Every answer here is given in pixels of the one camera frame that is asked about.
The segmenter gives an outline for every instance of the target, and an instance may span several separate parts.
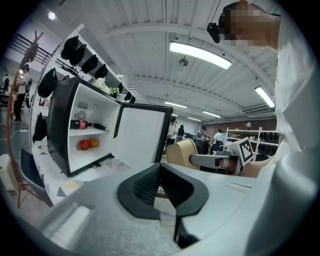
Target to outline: floor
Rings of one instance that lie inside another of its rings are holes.
[[[7,109],[2,107],[0,111],[1,124],[6,124],[6,115]],[[19,163],[20,150],[25,149],[27,152],[30,152],[29,146],[29,133],[21,130],[28,130],[28,126],[25,124],[14,125],[11,123],[10,125],[10,142],[12,148],[12,154],[14,160]],[[8,144],[6,140],[6,130],[4,127],[0,127],[0,155],[8,154]],[[128,167],[124,167],[125,165],[121,164],[117,159],[110,159],[112,161],[112,168],[117,171],[126,171]],[[166,158],[163,157],[161,162],[166,162]],[[23,191],[20,198],[20,209],[17,207],[18,195],[9,194],[4,185],[0,180],[0,192],[3,198],[5,199],[7,206],[11,210],[12,213],[21,216],[27,222],[29,222],[34,227],[39,227],[40,223],[43,219],[50,213],[52,208],[47,206],[43,201],[38,200],[33,195],[28,193],[27,191]],[[161,224],[164,230],[168,233],[172,233],[175,225],[175,216],[176,210],[173,205],[170,203],[168,199],[165,198],[155,198],[154,208],[161,211]]]

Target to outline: ceiling light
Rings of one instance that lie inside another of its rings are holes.
[[[188,118],[191,119],[191,120],[195,120],[195,121],[198,121],[198,122],[202,122],[201,120],[194,119],[194,118],[192,118],[192,117],[188,117]]]
[[[186,109],[187,107],[186,106],[182,106],[182,105],[179,105],[179,104],[175,104],[175,103],[171,103],[171,102],[164,102],[165,104],[169,104],[169,105],[172,105],[172,106],[177,106],[177,107],[181,107],[181,108],[184,108]]]
[[[56,15],[55,15],[55,13],[52,12],[52,11],[49,12],[48,17],[49,17],[49,19],[52,20],[52,21],[56,19]]]
[[[212,114],[212,113],[209,113],[209,112],[207,112],[207,111],[202,111],[202,113],[205,113],[205,114],[208,114],[208,115],[214,116],[214,117],[216,117],[216,118],[221,118],[221,116],[220,116],[220,115]]]
[[[261,86],[254,88],[254,90],[262,97],[262,99],[264,99],[270,108],[274,108],[276,106]]]
[[[230,60],[220,57],[213,52],[184,43],[171,42],[169,45],[169,50],[170,52],[190,55],[195,58],[211,62],[221,68],[224,68],[225,70],[227,70],[232,64]]]

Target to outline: white flowers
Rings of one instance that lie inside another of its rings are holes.
[[[95,79],[94,82],[93,82],[93,85],[97,88],[99,88],[101,91],[104,91],[106,94],[109,94],[111,93],[111,90],[110,88],[106,85],[105,83],[105,78],[101,78],[99,77],[98,79]]]

